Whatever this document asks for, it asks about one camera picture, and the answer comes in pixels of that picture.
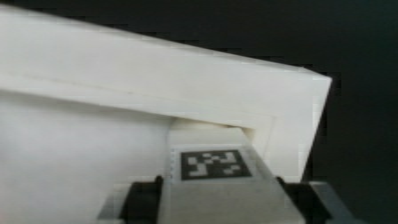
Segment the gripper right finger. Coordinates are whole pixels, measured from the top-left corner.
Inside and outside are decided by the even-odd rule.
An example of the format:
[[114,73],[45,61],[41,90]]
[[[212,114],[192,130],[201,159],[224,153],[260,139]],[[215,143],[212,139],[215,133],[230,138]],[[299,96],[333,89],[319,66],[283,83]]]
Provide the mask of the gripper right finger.
[[278,177],[306,219],[306,224],[370,224],[352,214],[336,190],[327,182],[292,183]]

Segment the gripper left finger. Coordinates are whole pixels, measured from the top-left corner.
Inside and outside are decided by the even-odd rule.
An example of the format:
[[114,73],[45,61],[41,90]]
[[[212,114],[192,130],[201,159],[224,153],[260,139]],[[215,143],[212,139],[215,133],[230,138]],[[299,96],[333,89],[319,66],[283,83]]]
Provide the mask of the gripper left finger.
[[100,210],[96,224],[157,224],[164,177],[120,184]]

